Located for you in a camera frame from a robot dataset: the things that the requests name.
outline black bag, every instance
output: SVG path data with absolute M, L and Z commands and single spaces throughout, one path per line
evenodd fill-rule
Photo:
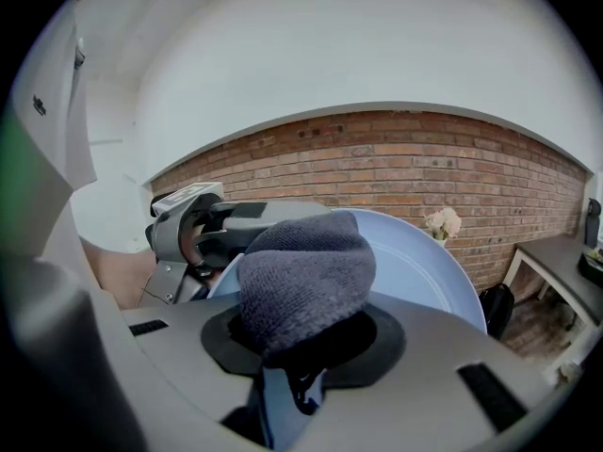
M 515 297 L 509 286 L 500 283 L 480 293 L 480 304 L 486 318 L 488 334 L 497 340 L 511 319 Z

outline person's arm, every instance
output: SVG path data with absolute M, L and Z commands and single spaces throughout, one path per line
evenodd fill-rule
M 152 251 L 123 253 L 94 246 L 80 237 L 86 258 L 102 289 L 113 295 L 122 310 L 136 308 L 155 269 Z

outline black slot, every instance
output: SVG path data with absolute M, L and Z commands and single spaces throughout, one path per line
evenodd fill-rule
M 130 327 L 130 331 L 134 336 L 144 335 L 146 333 L 150 333 L 152 331 L 161 330 L 162 328 L 167 328 L 168 324 L 165 321 L 161 320 L 153 320 L 146 321 L 144 323 L 138 323 L 137 325 L 132 325 Z
M 238 202 L 231 218 L 261 218 L 267 202 Z
M 526 414 L 526 409 L 483 363 L 464 366 L 458 373 L 498 432 Z

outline gray fabric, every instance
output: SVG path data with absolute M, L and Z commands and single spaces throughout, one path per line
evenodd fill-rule
M 362 310 L 375 269 L 352 213 L 281 221 L 239 261 L 243 326 L 267 359 Z

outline white wall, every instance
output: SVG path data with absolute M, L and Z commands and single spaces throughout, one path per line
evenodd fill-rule
M 87 82 L 87 122 L 97 181 L 71 199 L 78 233 L 107 250 L 146 248 L 151 195 L 132 177 L 139 166 L 134 124 L 137 94 L 106 82 Z
M 539 0 L 214 0 L 143 79 L 146 181 L 235 134 L 352 109 L 440 109 L 603 163 L 600 91 Z

